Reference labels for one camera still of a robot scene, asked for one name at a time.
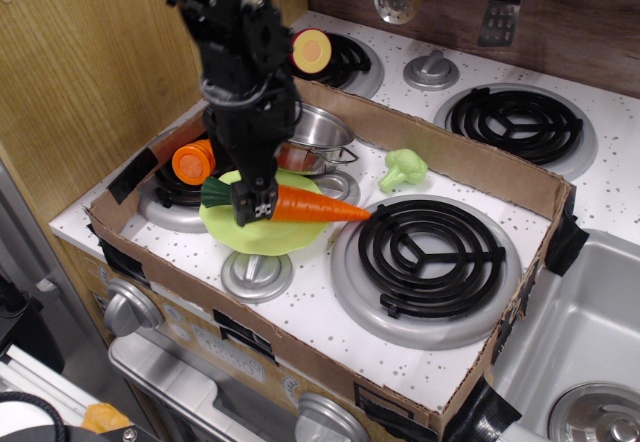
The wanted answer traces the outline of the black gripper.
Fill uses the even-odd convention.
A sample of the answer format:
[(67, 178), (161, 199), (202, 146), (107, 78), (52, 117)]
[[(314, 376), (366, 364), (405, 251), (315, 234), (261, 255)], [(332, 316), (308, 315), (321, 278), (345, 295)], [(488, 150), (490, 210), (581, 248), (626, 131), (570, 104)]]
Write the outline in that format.
[(276, 149), (295, 132), (300, 96), (290, 79), (269, 79), (245, 94), (233, 93), (202, 81), (212, 109), (209, 127), (215, 159), (213, 175), (240, 171), (232, 183), (235, 222), (244, 227), (271, 220), (278, 201), (275, 183)]

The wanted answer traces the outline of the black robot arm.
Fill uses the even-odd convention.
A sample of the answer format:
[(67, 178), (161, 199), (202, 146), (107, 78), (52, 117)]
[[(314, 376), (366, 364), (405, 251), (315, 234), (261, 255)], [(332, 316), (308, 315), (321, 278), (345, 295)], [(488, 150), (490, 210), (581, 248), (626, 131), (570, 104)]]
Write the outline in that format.
[(240, 180), (230, 189), (238, 225), (274, 216), (275, 152), (295, 132), (300, 96), (288, 66), (291, 32), (272, 0), (167, 0), (201, 59), (205, 127)]

